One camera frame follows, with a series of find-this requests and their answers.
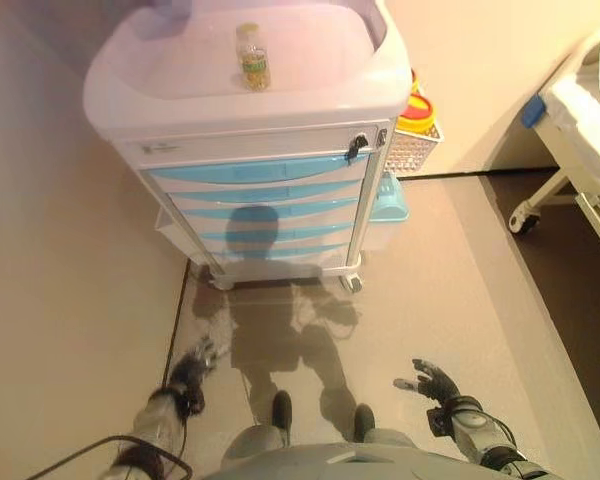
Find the white bed sheet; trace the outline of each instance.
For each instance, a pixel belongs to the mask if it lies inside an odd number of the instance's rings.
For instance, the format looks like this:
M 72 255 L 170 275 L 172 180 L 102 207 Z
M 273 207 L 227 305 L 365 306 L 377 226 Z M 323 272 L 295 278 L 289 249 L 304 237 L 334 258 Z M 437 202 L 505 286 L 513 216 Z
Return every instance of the white bed sheet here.
M 544 90 L 542 97 L 552 122 L 573 143 L 600 184 L 599 64 L 562 77 Z

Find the floor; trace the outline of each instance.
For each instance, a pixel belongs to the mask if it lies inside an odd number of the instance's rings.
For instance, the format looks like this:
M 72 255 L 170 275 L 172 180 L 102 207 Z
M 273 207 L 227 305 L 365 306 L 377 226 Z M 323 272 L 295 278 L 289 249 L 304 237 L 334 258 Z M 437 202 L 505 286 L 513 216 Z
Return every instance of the floor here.
M 506 215 L 551 174 L 491 175 L 483 177 L 482 184 Z M 551 313 L 600 426 L 600 241 L 578 208 L 562 206 L 546 208 L 540 228 L 516 238 L 516 247 Z
M 431 435 L 432 403 L 392 386 L 426 358 L 509 424 L 529 458 L 600 479 L 600 430 L 493 192 L 463 177 L 411 181 L 405 194 L 411 217 L 389 248 L 366 255 L 356 295 L 334 279 L 223 293 L 191 277 L 174 360 L 205 334 L 230 352 L 205 383 L 204 415 L 189 423 L 184 459 L 199 475 L 243 428 L 267 421 L 277 389 L 294 402 L 295 444 L 349 439 L 355 405 L 367 403 L 379 426 L 461 458 Z

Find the hospital bed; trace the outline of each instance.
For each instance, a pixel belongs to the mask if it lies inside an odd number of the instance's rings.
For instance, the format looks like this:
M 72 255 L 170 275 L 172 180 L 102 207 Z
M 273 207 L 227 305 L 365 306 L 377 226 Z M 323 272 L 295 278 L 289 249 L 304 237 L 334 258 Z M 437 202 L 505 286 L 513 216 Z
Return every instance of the hospital bed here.
M 559 170 L 509 218 L 509 229 L 525 234 L 545 205 L 575 202 L 600 237 L 600 31 L 563 62 L 527 104 L 523 124 L 533 128 Z M 562 195 L 571 183 L 575 195 Z

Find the white basket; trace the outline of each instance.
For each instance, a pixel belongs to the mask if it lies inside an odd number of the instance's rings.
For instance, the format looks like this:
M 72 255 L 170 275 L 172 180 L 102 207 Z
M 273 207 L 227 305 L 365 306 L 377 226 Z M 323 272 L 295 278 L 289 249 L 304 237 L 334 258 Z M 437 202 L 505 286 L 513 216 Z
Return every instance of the white basket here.
M 411 133 L 402 130 L 395 131 L 384 169 L 396 177 L 405 177 L 422 167 L 427 157 L 436 145 L 444 141 L 444 135 L 436 120 L 425 133 Z

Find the dark floor mat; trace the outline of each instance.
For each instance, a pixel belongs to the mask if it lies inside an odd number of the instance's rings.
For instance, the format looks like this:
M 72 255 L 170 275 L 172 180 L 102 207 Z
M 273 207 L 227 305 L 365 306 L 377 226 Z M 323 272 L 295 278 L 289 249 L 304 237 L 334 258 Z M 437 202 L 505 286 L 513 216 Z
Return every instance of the dark floor mat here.
M 484 177 L 505 219 L 551 173 Z M 550 206 L 516 237 L 600 426 L 600 240 L 580 209 Z

